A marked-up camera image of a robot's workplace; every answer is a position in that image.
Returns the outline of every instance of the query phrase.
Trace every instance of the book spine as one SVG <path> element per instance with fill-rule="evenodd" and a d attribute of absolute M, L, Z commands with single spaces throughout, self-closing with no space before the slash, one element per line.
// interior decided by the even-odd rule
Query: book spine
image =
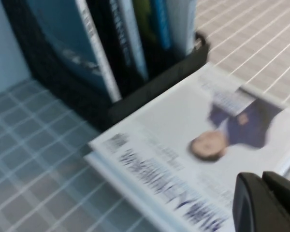
<path fill-rule="evenodd" d="M 191 0 L 188 5 L 186 55 L 189 55 L 194 48 L 196 7 L 197 0 Z"/>
<path fill-rule="evenodd" d="M 106 89 L 112 102 L 117 102 L 121 100 L 121 95 L 110 64 L 106 58 L 105 51 L 103 49 L 96 26 L 90 14 L 87 2 L 86 0 L 75 0 L 75 3 L 82 18 L 84 28 L 87 32 L 90 46 L 93 50 L 94 55 L 96 56 L 98 65 L 100 67 Z"/>
<path fill-rule="evenodd" d="M 122 21 L 122 15 L 119 10 L 119 5 L 117 0 L 109 0 L 113 22 L 116 28 L 119 44 L 121 51 L 124 56 L 125 64 L 127 67 L 131 67 L 132 60 L 131 60 L 131 54 L 129 50 L 129 43 L 127 39 L 127 33 L 124 28 L 124 24 Z"/>
<path fill-rule="evenodd" d="M 171 47 L 171 35 L 165 0 L 151 0 L 151 5 L 155 9 L 160 44 L 164 50 L 168 50 Z"/>
<path fill-rule="evenodd" d="M 138 30 L 134 8 L 132 0 L 118 0 L 119 9 L 121 15 L 123 16 L 123 21 L 125 24 L 125 29 L 127 32 L 130 50 L 134 59 L 134 63 L 137 71 L 142 76 L 144 80 L 148 80 L 148 71 L 144 56 L 144 51 L 142 47 L 142 42 L 140 38 L 140 33 Z"/>

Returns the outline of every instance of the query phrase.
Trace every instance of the light blue wall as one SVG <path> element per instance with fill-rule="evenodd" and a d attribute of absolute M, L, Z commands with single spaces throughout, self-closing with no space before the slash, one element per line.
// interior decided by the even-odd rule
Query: light blue wall
<path fill-rule="evenodd" d="M 0 92 L 29 77 L 29 69 L 0 1 Z"/>

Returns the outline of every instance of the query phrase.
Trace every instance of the blue book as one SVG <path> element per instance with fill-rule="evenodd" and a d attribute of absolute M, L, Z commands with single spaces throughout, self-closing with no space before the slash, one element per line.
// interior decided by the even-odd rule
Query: blue book
<path fill-rule="evenodd" d="M 112 102 L 121 94 L 86 0 L 27 0 L 58 58 Z"/>

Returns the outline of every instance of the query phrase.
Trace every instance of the dark suit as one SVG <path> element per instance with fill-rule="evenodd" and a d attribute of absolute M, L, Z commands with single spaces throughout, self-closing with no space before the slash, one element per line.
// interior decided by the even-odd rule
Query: dark suit
<path fill-rule="evenodd" d="M 264 100 L 256 98 L 242 113 L 238 116 L 232 116 L 226 111 L 213 105 L 209 119 L 218 128 L 221 123 L 227 119 L 227 132 L 229 144 L 246 144 L 252 147 L 261 148 L 266 143 L 266 133 L 270 127 L 273 118 L 281 112 L 282 109 L 274 106 Z M 244 125 L 239 123 L 238 117 L 245 113 L 248 122 Z"/>

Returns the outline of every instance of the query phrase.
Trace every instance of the magazine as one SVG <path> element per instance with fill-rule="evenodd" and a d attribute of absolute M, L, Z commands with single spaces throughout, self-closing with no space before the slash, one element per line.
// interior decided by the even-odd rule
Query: magazine
<path fill-rule="evenodd" d="M 165 3 L 174 52 L 184 58 L 194 48 L 197 0 L 166 0 Z"/>
<path fill-rule="evenodd" d="M 236 176 L 289 170 L 290 108 L 207 63 L 89 145 L 160 230 L 231 232 Z"/>
<path fill-rule="evenodd" d="M 85 0 L 28 0 L 28 6 L 58 58 L 110 101 L 121 99 Z"/>
<path fill-rule="evenodd" d="M 133 0 L 135 16 L 142 36 L 168 50 L 171 35 L 165 0 Z"/>
<path fill-rule="evenodd" d="M 138 73 L 148 80 L 148 70 L 144 56 L 143 46 L 138 30 L 132 0 L 118 0 L 119 9 L 123 17 L 123 23 L 132 53 L 133 61 Z"/>

